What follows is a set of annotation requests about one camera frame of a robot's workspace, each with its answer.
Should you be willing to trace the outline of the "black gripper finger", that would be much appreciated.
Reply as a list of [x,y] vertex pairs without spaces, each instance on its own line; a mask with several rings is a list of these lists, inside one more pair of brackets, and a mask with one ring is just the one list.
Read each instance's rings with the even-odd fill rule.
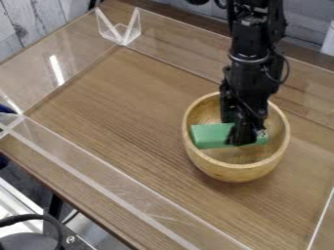
[[235,123],[239,101],[228,86],[219,88],[220,94],[220,118],[223,123]]
[[266,143],[266,130],[258,129],[251,122],[251,117],[243,111],[238,111],[227,134],[226,144],[228,146],[247,146],[263,145]]

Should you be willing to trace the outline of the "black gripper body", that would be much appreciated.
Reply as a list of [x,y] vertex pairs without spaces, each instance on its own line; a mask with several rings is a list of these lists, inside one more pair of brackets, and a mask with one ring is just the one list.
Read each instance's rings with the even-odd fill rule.
[[290,63],[282,54],[274,53],[262,62],[231,60],[223,68],[220,87],[230,87],[239,101],[238,110],[250,117],[267,116],[268,98],[290,76],[282,75],[283,67],[290,67]]

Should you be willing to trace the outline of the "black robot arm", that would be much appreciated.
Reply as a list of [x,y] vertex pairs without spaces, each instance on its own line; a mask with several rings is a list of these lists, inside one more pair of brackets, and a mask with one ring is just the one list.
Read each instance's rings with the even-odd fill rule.
[[266,132],[268,99],[290,74],[276,50],[286,34],[283,0],[226,0],[231,32],[231,63],[223,67],[219,87],[220,117],[232,125],[226,143],[244,146]]

